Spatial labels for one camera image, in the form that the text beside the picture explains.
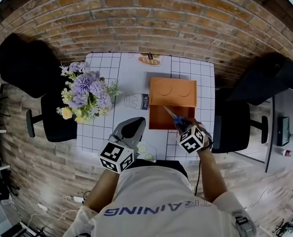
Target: cable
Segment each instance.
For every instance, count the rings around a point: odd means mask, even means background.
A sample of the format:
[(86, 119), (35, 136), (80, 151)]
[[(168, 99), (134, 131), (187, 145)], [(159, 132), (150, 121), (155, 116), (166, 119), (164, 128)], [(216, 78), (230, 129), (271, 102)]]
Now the cable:
[(201, 161), (199, 160), (199, 172), (198, 172), (198, 180), (197, 180), (196, 189), (195, 189), (195, 195), (197, 195), (197, 189), (198, 189), (198, 184), (200, 179), (200, 168), (201, 168)]
[(260, 195), (260, 198), (259, 200), (257, 200), (255, 203), (251, 203), (249, 208), (253, 208), (254, 206), (258, 205), (259, 204), (259, 201), (261, 199), (261, 197), (264, 195), (264, 193), (268, 190), (268, 188), (266, 190), (263, 191), (263, 193)]
[(46, 214), (47, 214), (48, 217), (50, 217), (50, 218), (53, 218), (53, 219), (55, 219), (55, 220), (60, 220), (60, 219), (62, 219), (62, 217), (63, 217), (64, 214), (66, 214), (67, 212), (70, 212), (70, 211), (65, 211), (64, 213), (62, 213), (62, 215), (61, 215), (61, 217), (60, 217), (59, 219), (56, 219), (56, 218), (50, 216), (48, 213), (46, 213)]
[[(68, 203), (74, 205), (74, 206), (77, 207), (77, 208), (81, 208), (81, 207), (76, 206), (75, 204), (71, 203), (70, 201), (68, 201), (67, 198), (73, 198), (72, 196), (66, 196), (66, 197), (65, 197), (66, 201), (67, 201)], [(34, 206), (39, 207), (37, 204), (34, 204), (34, 203), (32, 203), (32, 202), (30, 202), (30, 203), (31, 203), (32, 205), (34, 205)], [(72, 211), (76, 211), (76, 212), (78, 212), (78, 210), (69, 210), (69, 211), (65, 211), (64, 213), (62, 213), (62, 215), (61, 215), (61, 217), (60, 217), (59, 219), (56, 219), (56, 218), (50, 216), (46, 211), (45, 211), (44, 213), (42, 213), (42, 214), (37, 214), (37, 211), (36, 211), (34, 214), (32, 214), (32, 215), (30, 216), (30, 219), (29, 219), (29, 221), (28, 221), (27, 227), (29, 227), (29, 224), (30, 224), (30, 222), (32, 221), (32, 219), (33, 219), (34, 216), (47, 215), (49, 218), (52, 218), (52, 219), (55, 219), (55, 220), (59, 221), (60, 219), (62, 219), (62, 217), (63, 217), (64, 214), (66, 214), (67, 212), (72, 212)]]
[(204, 151), (204, 150), (210, 148), (213, 144), (214, 144), (214, 141), (211, 141), (211, 143), (209, 143), (208, 146), (206, 146), (206, 147), (204, 147), (204, 148), (201, 148), (199, 151)]
[(81, 206), (77, 206), (77, 205), (71, 203), (70, 201), (68, 201), (67, 198), (73, 198), (72, 196), (66, 196), (66, 201), (67, 201), (68, 203), (70, 203), (71, 205), (74, 205), (74, 206), (77, 207), (77, 208), (81, 208)]
[(31, 220), (33, 219), (33, 216), (35, 216), (35, 215), (37, 215), (37, 216), (41, 216), (41, 215), (44, 215), (44, 214), (46, 214), (46, 212), (44, 212), (43, 214), (37, 214), (37, 211), (36, 211), (34, 214), (32, 214), (32, 215), (30, 216), (29, 221), (28, 221), (27, 227), (29, 227), (29, 224), (30, 224)]
[(86, 201), (85, 194), (88, 193), (88, 192), (91, 192), (91, 191), (86, 191), (86, 192), (84, 192), (84, 194), (83, 194), (83, 200), (84, 200), (84, 201)]
[(18, 213), (20, 219), (21, 219), (22, 222), (23, 222), (23, 221), (24, 221), (24, 220), (23, 220), (23, 217), (22, 217), (22, 215), (20, 215), (20, 213), (19, 213), (19, 211), (18, 211), (18, 208), (17, 208), (16, 204), (14, 203), (14, 198), (13, 198), (12, 194), (10, 195), (10, 197), (12, 198), (12, 203), (13, 203), (13, 205), (15, 206), (15, 209), (16, 209), (16, 211), (17, 211), (17, 213)]

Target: flower bouquet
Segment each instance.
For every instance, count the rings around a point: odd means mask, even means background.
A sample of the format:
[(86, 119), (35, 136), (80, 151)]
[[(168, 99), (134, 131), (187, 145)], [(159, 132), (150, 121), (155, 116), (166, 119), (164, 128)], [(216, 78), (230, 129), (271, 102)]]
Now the flower bouquet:
[(99, 71), (90, 71), (87, 62), (72, 62), (68, 67), (60, 66), (61, 75), (68, 77), (67, 88), (61, 92), (62, 101), (67, 106), (57, 108), (57, 113), (64, 119), (74, 115), (75, 121), (92, 120), (99, 115), (106, 115), (111, 109), (111, 98), (120, 95), (118, 82), (107, 86)]

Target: white tablecloth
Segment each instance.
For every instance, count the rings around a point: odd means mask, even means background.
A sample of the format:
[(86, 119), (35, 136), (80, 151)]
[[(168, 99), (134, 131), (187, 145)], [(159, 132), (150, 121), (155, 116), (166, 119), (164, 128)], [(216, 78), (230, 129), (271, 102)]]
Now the white tablecloth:
[(198, 160), (197, 153), (188, 154), (177, 145), (175, 130), (148, 129), (148, 94), (151, 77), (191, 79), (197, 81), (195, 118), (213, 136), (215, 120), (215, 74), (212, 63), (164, 55), (149, 60), (139, 53), (90, 53), (86, 61), (99, 70), (106, 83), (118, 80), (123, 94), (113, 100), (109, 115), (92, 122), (78, 124), (79, 150), (98, 153), (104, 140), (116, 126), (130, 118), (145, 117), (146, 129), (139, 144), (140, 158), (166, 160)]

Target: purple flower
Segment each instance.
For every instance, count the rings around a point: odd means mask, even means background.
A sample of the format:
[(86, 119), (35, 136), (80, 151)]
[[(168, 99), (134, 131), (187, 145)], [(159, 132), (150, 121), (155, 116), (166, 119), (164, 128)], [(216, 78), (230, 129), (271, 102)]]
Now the purple flower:
[(69, 71), (71, 71), (71, 72), (86, 73), (86, 72), (89, 72), (89, 69), (90, 69), (90, 65), (86, 61), (72, 62), (69, 65)]
[(79, 75), (74, 83), (72, 88), (73, 95), (85, 95), (89, 92), (89, 88), (94, 81), (93, 77), (89, 73)]
[(99, 96), (100, 94), (102, 94), (104, 92), (104, 90), (106, 89), (106, 86), (103, 82), (101, 81), (94, 81), (92, 82), (92, 84), (89, 87), (89, 91), (95, 95), (95, 96)]
[(73, 96), (73, 101), (76, 102), (77, 104), (85, 105), (87, 103), (87, 99), (88, 99), (88, 94)]
[(69, 100), (67, 101), (67, 104), (71, 107), (71, 108), (79, 108), (82, 107), (83, 104), (77, 104), (75, 101), (73, 100)]
[(99, 96), (97, 99), (97, 104), (100, 108), (106, 108), (108, 107), (109, 109), (111, 108), (111, 99), (109, 94), (103, 93)]
[(100, 73), (99, 71), (90, 71), (89, 74), (93, 78), (94, 81), (99, 81), (100, 80)]

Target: white desk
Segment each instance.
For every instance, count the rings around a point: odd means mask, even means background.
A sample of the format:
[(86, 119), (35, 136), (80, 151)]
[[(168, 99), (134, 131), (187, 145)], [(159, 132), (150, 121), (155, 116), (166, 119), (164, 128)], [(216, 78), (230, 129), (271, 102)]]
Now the white desk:
[(266, 172), (275, 173), (283, 170), (284, 168), (290, 168), (293, 166), (293, 157), (285, 157), (282, 155), (282, 150), (292, 150), (293, 151), (293, 142), (290, 141), (288, 144), (283, 147), (277, 146), (277, 119), (278, 117), (290, 117), (290, 133), (293, 134), (293, 90), (288, 89), (284, 92), (281, 92), (275, 95), (275, 112), (274, 112), (274, 129), (273, 140), (271, 137), (268, 137), (268, 144), (272, 144), (272, 150), (267, 152), (266, 156)]
[[(77, 126), (79, 150), (98, 153), (104, 140), (122, 121), (144, 117), (148, 124), (148, 94), (151, 77), (181, 78), (197, 81), (195, 118), (213, 136), (215, 120), (215, 74), (212, 63), (159, 55), (153, 65), (139, 53), (90, 53), (86, 61), (93, 71), (99, 70), (107, 83), (119, 82), (123, 94), (113, 101), (109, 115)], [(197, 153), (188, 154), (176, 143), (176, 130), (149, 130), (148, 125), (139, 143), (139, 157), (161, 160), (198, 160)]]

